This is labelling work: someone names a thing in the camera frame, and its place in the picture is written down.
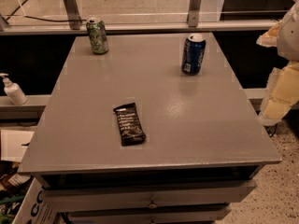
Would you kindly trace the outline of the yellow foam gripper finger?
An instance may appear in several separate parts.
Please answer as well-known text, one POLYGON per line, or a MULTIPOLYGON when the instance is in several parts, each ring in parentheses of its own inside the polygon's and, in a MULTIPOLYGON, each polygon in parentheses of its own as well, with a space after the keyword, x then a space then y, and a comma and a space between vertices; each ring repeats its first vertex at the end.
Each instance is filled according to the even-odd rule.
POLYGON ((270 73, 258 119, 263 126, 274 126, 298 102, 299 62, 288 62, 282 69, 274 68, 270 73))
POLYGON ((260 35, 256 41, 256 44, 262 47, 270 48, 280 46, 280 30, 281 21, 278 21, 267 32, 260 35))

